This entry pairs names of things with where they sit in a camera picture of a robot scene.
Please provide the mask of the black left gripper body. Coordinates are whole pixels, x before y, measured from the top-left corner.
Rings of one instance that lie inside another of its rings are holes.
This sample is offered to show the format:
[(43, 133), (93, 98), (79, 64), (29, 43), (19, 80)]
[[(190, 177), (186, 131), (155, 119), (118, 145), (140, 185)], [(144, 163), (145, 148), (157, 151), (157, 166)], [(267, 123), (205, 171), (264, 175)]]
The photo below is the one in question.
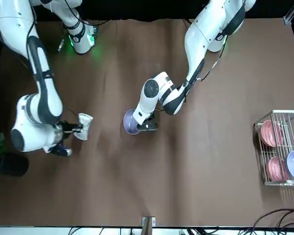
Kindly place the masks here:
[(158, 128), (158, 122), (156, 120), (155, 114), (151, 114), (142, 125), (138, 124), (139, 132), (155, 131)]

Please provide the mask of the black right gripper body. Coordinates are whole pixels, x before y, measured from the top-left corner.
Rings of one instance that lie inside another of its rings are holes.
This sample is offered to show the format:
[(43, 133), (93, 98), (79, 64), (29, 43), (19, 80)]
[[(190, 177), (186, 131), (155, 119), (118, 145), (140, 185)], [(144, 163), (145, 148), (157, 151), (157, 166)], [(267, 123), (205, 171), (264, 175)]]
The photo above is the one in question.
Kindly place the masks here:
[(64, 135), (70, 135), (73, 132), (74, 125), (67, 122), (66, 120), (60, 121), (60, 126), (62, 127), (62, 132)]

